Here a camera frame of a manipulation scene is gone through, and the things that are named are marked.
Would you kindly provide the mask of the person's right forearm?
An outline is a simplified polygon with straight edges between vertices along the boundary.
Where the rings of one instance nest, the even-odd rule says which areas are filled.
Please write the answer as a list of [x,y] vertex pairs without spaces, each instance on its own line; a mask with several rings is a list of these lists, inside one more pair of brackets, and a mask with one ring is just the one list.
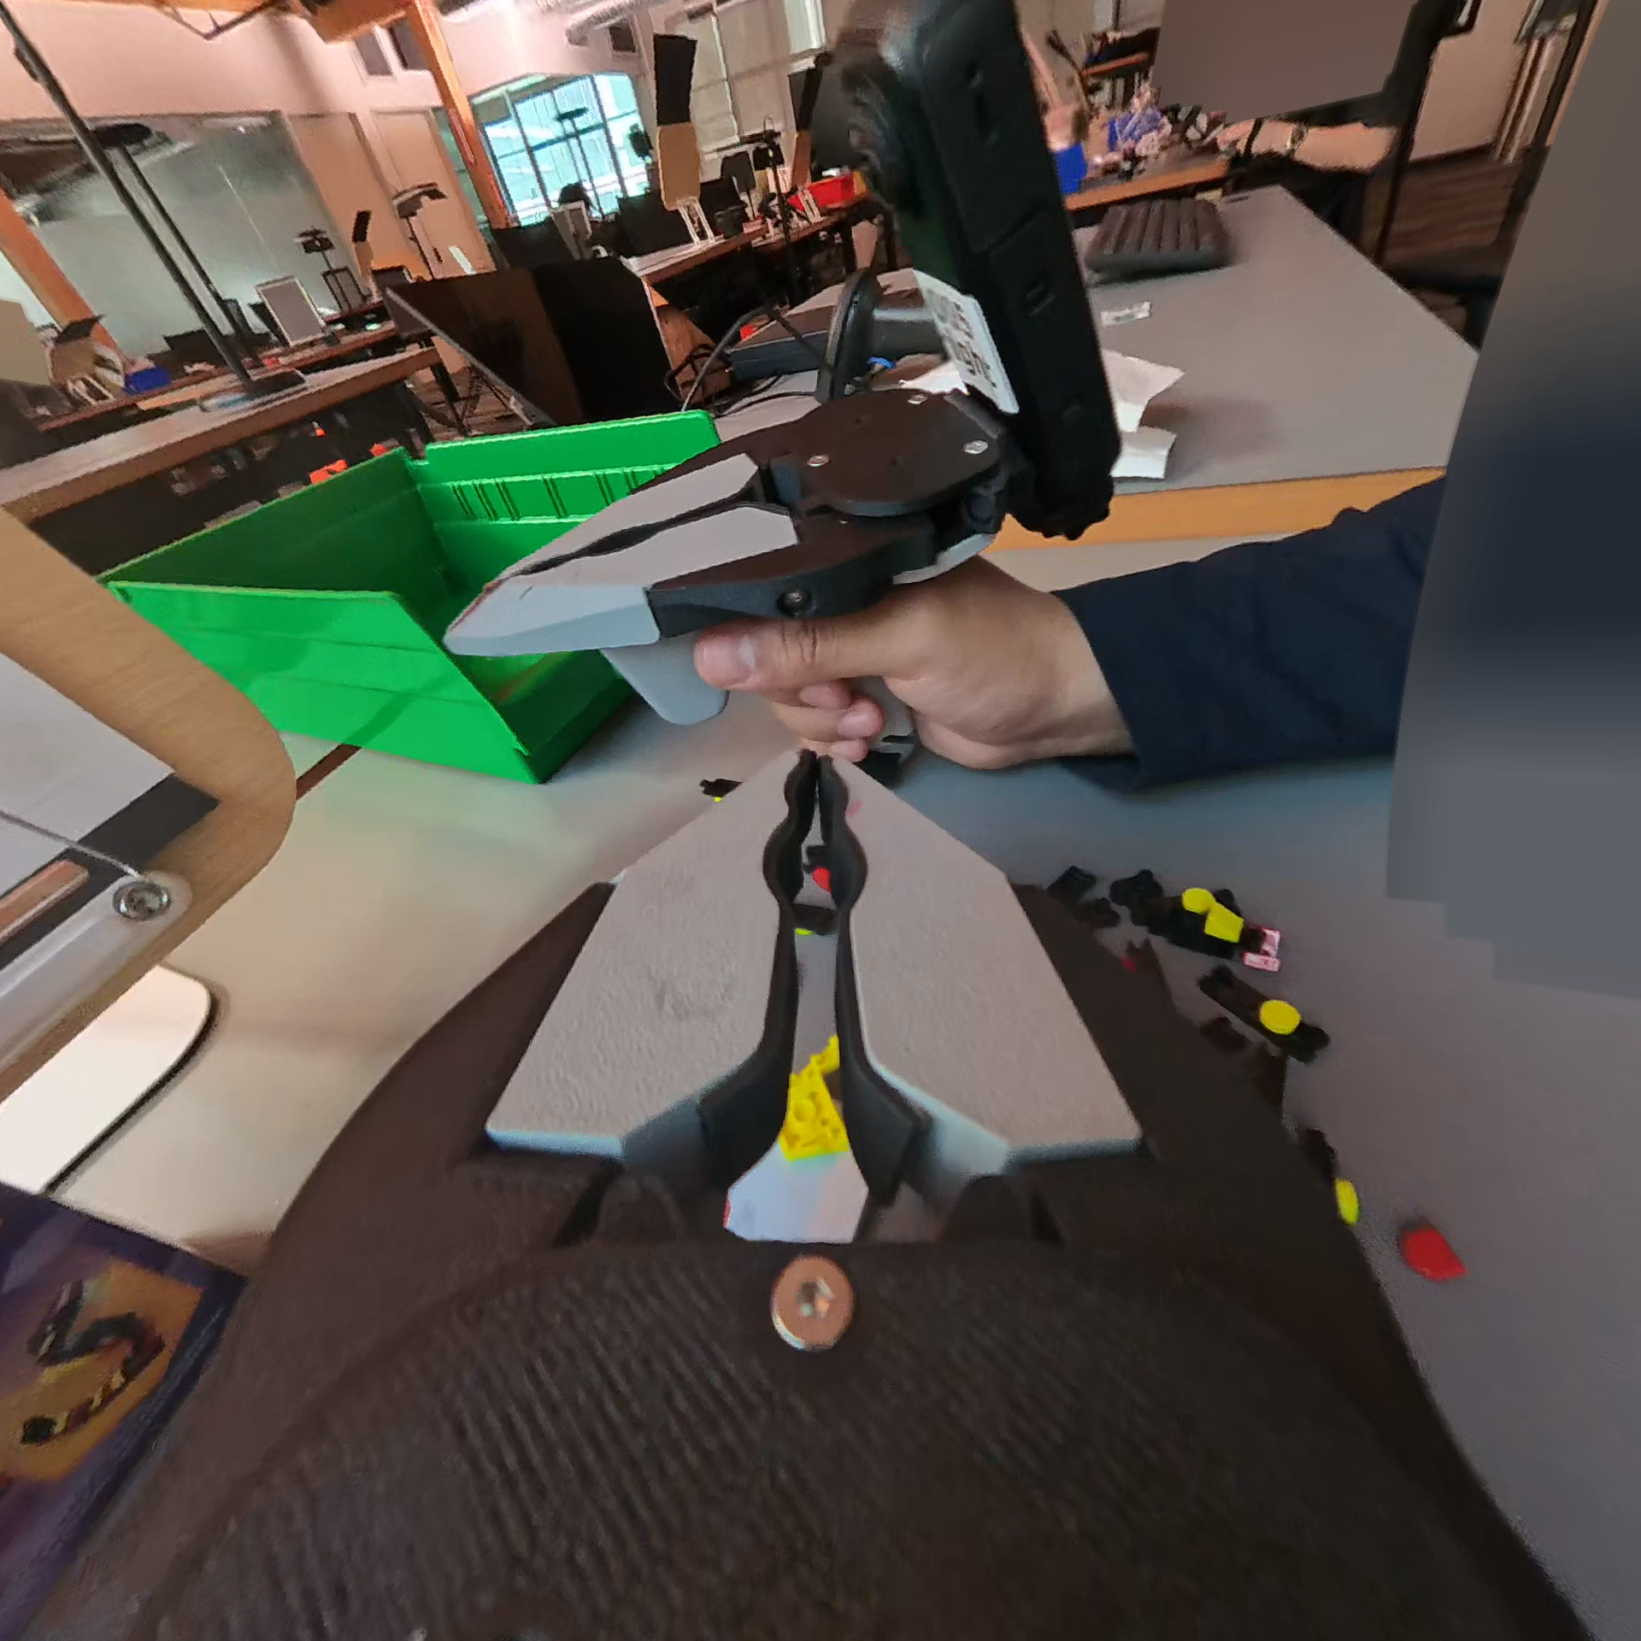
[[1134,792],[1396,753],[1445,487],[1064,589],[1132,737],[1066,763]]

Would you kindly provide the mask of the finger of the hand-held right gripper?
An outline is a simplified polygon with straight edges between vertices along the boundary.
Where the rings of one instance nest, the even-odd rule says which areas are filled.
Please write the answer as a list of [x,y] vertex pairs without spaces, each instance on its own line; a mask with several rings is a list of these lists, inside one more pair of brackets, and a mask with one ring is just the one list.
[[761,464],[728,442],[571,528],[548,552],[548,575],[681,579],[771,548]]
[[634,544],[507,573],[450,624],[444,644],[470,657],[650,646],[663,638],[655,585],[794,544],[794,517],[773,505],[673,521]]

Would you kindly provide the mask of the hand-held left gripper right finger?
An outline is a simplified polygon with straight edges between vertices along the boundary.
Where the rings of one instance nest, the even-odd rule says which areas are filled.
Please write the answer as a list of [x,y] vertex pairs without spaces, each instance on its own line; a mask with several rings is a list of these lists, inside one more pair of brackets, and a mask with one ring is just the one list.
[[1128,1156],[1144,1128],[1015,882],[872,775],[823,761],[841,1111],[878,1202]]

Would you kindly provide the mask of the black keyboard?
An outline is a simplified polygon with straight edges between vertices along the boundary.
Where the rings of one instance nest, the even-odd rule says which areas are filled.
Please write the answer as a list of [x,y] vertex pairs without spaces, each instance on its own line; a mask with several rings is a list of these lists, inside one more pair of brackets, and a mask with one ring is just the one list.
[[1083,251],[1091,282],[1210,273],[1232,261],[1228,228],[1210,196],[1136,196],[1107,210]]

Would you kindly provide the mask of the black barcode scanner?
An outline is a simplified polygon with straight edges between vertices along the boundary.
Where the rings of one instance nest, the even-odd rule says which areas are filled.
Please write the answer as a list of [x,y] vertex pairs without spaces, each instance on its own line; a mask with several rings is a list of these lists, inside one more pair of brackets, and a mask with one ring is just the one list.
[[853,273],[845,282],[763,321],[728,355],[732,384],[747,386],[716,411],[724,435],[823,417],[866,423],[876,396],[915,403],[964,392],[964,380],[917,276]]

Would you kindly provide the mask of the purple lego set box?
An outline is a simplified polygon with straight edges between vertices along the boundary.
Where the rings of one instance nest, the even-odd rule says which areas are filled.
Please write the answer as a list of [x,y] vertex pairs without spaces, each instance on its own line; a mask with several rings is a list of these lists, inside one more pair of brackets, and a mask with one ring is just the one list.
[[188,1396],[245,1277],[3,1185],[3,1636]]

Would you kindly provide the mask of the green plastic bin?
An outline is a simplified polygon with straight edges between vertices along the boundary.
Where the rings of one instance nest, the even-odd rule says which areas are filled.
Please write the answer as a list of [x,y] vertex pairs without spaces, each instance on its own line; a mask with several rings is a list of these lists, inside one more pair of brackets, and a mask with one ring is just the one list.
[[544,782],[634,698],[599,650],[464,657],[485,583],[720,444],[702,409],[374,456],[103,575],[282,732]]

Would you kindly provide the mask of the person's right hand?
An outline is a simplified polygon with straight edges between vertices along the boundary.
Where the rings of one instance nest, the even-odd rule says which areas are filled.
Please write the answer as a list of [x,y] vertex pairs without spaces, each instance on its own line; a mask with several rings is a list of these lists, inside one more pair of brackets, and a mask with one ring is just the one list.
[[890,722],[862,679],[907,706],[923,745],[972,769],[1136,747],[1073,611],[987,560],[849,616],[708,628],[692,657],[708,685],[759,695],[839,761],[864,759]]

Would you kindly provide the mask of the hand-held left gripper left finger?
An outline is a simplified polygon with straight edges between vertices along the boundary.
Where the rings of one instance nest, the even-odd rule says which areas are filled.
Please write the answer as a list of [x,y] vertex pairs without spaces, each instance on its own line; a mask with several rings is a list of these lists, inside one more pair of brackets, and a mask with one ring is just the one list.
[[610,888],[487,1118],[505,1150],[728,1191],[788,1111],[818,759],[778,757]]

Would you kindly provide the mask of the pile of lego pieces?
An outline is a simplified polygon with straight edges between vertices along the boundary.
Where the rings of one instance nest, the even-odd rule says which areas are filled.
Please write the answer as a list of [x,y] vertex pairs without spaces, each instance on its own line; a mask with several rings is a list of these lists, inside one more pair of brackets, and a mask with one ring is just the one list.
[[[1134,974],[1154,974],[1165,989],[1159,939],[1177,950],[1214,958],[1198,986],[1218,1013],[1200,1021],[1198,1032],[1241,1066],[1327,1181],[1341,1218],[1359,1224],[1363,1193],[1345,1173],[1337,1148],[1320,1126],[1300,1124],[1286,1113],[1286,1072],[1294,1064],[1312,1064],[1331,1036],[1290,997],[1261,989],[1243,972],[1281,972],[1282,931],[1249,919],[1232,888],[1191,886],[1171,894],[1152,868],[1113,878],[1105,892],[1099,890],[1101,878],[1083,866],[1068,866],[1048,886],[1048,894],[1087,929],[1116,929],[1126,919],[1142,931],[1146,937],[1132,939],[1120,960]],[[833,1034],[790,1075],[786,1120],[776,1140],[784,1161],[851,1152],[841,1097],[839,1042]],[[1427,1218],[1407,1220],[1398,1230],[1398,1245],[1407,1269],[1425,1281],[1468,1279],[1470,1269],[1460,1251]]]

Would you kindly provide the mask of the crumpled white paper bag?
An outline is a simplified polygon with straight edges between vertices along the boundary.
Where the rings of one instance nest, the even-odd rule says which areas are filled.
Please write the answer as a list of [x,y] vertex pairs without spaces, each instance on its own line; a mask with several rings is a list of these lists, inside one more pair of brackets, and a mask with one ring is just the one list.
[[[1101,351],[1107,382],[1114,398],[1120,429],[1116,480],[1163,480],[1177,433],[1144,417],[1154,400],[1169,392],[1185,374],[1175,364],[1155,362],[1113,349]],[[968,392],[970,384],[954,360],[917,355],[894,364],[876,386],[902,386],[909,392]]]

